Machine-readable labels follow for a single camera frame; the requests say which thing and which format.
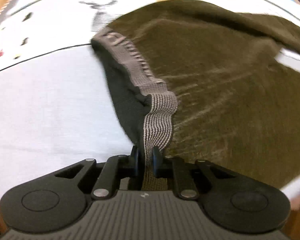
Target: metal pin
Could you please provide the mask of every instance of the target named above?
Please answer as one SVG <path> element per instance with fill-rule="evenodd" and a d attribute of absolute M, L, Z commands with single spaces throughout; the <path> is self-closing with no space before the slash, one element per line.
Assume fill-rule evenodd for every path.
<path fill-rule="evenodd" d="M 181 196 L 185 198 L 193 198 L 196 197 L 197 193 L 192 189 L 185 189 L 181 191 Z"/>
<path fill-rule="evenodd" d="M 106 197 L 109 195 L 109 191 L 105 188 L 98 188 L 93 192 L 93 194 L 96 197 Z"/>

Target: circular cap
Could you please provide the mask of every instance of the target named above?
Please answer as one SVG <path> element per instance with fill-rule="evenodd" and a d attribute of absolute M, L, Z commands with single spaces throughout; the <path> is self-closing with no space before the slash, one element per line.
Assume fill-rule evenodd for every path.
<path fill-rule="evenodd" d="M 109 191 L 105 188 L 98 188 L 93 192 L 93 194 L 96 197 L 106 197 L 109 195 Z"/>
<path fill-rule="evenodd" d="M 258 212 L 267 207 L 268 199 L 258 192 L 246 191 L 234 194 L 231 203 L 242 211 Z"/>
<path fill-rule="evenodd" d="M 59 196 L 50 190 L 29 192 L 22 198 L 23 206 L 31 211 L 46 211 L 59 203 Z"/>
<path fill-rule="evenodd" d="M 181 196 L 183 196 L 185 198 L 192 198 L 192 197 L 195 197 L 196 195 L 197 195 L 197 193 L 192 189 L 185 189 L 185 190 L 181 191 Z"/>

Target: ridged rubber surface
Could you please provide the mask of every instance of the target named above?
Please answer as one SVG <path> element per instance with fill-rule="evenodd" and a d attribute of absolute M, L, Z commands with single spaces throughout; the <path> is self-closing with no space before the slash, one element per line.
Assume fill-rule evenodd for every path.
<path fill-rule="evenodd" d="M 61 231 L 44 235 L 8 231 L 2 240 L 287 240 L 280 231 L 239 235 L 212 223 L 193 201 L 172 191 L 123 191 L 95 201 L 86 215 Z"/>

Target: hand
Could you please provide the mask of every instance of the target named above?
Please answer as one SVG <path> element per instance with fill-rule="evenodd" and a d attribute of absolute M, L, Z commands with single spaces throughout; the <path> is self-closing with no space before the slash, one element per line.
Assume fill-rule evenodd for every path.
<path fill-rule="evenodd" d="M 300 195 L 290 200 L 291 210 L 300 211 Z"/>

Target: gray striped trim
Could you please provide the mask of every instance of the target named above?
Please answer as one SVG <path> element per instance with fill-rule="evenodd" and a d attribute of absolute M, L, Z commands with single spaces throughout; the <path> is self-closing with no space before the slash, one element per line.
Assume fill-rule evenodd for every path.
<path fill-rule="evenodd" d="M 130 75 L 131 82 L 140 89 L 143 96 L 151 95 L 151 110 L 145 116 L 143 124 L 143 143 L 146 159 L 143 189 L 163 189 L 155 186 L 152 176 L 151 149 L 158 146 L 164 149 L 172 136 L 172 115 L 178 108 L 177 97 L 168 91 L 164 80 L 155 78 L 148 63 L 134 44 L 123 35 L 106 27 L 93 39 L 100 42 L 124 66 Z"/>

